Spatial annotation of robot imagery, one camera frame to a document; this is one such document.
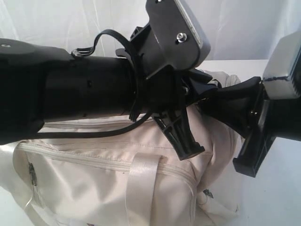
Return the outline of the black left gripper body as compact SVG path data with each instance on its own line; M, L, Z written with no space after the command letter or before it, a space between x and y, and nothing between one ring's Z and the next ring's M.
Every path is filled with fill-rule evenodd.
M130 37L130 42L140 56L143 67L143 105L153 109L152 118L177 153L180 160L192 158L204 151L195 141L189 126L182 86L182 72L165 66L152 71L151 56L158 50L155 37L148 23L137 27Z

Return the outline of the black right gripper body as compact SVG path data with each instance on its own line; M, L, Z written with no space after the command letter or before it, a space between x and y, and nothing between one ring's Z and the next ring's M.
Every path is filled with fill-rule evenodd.
M233 159L236 172L255 177L277 137L300 141L301 100L268 98L259 77L238 84L234 115L245 139Z

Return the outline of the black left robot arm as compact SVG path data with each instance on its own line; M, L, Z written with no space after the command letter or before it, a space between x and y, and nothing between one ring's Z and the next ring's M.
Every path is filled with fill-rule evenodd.
M180 160L204 151L187 107L218 87L197 67L210 43L183 0L149 0L149 21L130 39L107 29L93 45L65 49L0 41L0 142L101 138L127 133L153 118ZM127 115L105 132L41 132L55 121Z

